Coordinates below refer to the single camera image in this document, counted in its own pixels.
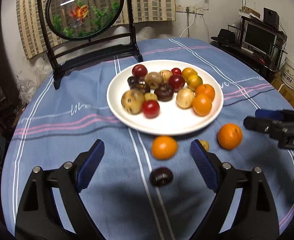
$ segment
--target plastic bag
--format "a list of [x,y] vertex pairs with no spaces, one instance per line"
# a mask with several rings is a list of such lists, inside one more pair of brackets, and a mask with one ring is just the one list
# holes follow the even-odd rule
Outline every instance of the plastic bag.
[[47,65],[40,65],[35,67],[35,74],[38,87],[40,87],[40,85],[46,80],[51,71],[51,67]]
[[18,80],[17,88],[19,90],[19,98],[24,104],[30,103],[37,90],[36,84],[30,79]]

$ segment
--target tangerine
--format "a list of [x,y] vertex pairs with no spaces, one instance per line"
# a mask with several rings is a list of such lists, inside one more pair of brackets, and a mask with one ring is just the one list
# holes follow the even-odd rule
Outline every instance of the tangerine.
[[222,148],[232,150],[241,143],[242,130],[236,124],[227,123],[220,128],[217,139]]
[[199,116],[206,116],[210,113],[212,102],[205,94],[197,95],[192,101],[192,107]]
[[196,93],[196,96],[199,95],[199,94],[205,94],[210,98],[211,101],[214,100],[215,95],[216,95],[216,92],[215,92],[214,88],[209,84],[199,85],[197,87],[195,93]]
[[177,142],[169,136],[158,136],[151,146],[152,155],[159,160],[168,160],[175,155],[178,149]]
[[187,79],[187,86],[190,90],[195,91],[196,88],[202,84],[202,78],[197,74],[190,75]]
[[191,75],[198,75],[198,74],[197,74],[196,70],[194,70],[190,67],[187,67],[182,71],[181,75],[185,79],[185,81],[187,82],[188,77],[190,77]]

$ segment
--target goldfish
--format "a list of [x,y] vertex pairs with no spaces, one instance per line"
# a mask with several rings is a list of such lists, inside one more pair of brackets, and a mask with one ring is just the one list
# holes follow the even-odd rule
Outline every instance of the goldfish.
[[69,11],[69,16],[71,16],[75,21],[73,25],[74,28],[80,26],[84,22],[84,18],[87,17],[88,10],[89,8],[87,5],[83,5],[82,7],[76,5],[73,10]]

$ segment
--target speaker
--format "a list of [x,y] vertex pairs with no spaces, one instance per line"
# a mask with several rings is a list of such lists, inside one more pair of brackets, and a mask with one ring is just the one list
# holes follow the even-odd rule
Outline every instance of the speaker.
[[264,23],[279,28],[279,15],[277,12],[264,8]]

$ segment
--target checkered curtain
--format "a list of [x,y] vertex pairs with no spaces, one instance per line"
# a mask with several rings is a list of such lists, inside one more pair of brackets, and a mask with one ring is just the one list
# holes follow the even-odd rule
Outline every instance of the checkered curtain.
[[[60,10],[58,5],[60,6],[60,3],[64,1],[67,0],[53,0],[52,3],[56,3],[57,10]],[[42,0],[44,14],[46,2],[47,0]],[[94,5],[99,8],[106,3],[106,0],[88,0],[88,5],[90,3],[95,3]],[[135,23],[145,21],[175,21],[175,0],[132,0],[132,5]],[[16,8],[23,48],[27,59],[30,59],[47,49],[40,27],[37,0],[16,0]],[[127,1],[125,0],[123,10],[114,25],[128,24],[127,12]],[[52,33],[47,24],[46,28],[51,46],[54,47],[66,41]]]

